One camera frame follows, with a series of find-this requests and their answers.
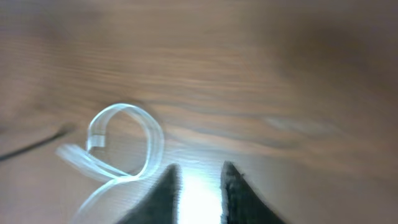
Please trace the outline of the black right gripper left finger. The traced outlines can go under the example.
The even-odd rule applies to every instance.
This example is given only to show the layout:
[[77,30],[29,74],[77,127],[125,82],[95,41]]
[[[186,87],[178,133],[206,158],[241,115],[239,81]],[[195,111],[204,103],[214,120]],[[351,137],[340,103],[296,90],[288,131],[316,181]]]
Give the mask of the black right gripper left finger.
[[179,195],[178,165],[169,165],[147,195],[117,224],[173,224]]

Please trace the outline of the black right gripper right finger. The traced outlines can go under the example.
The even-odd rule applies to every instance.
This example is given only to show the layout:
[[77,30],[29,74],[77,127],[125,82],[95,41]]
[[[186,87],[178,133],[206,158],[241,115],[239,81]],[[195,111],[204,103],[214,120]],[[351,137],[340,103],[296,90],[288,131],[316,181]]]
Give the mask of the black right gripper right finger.
[[285,224],[264,203],[234,164],[226,161],[221,171],[223,214],[226,224]]

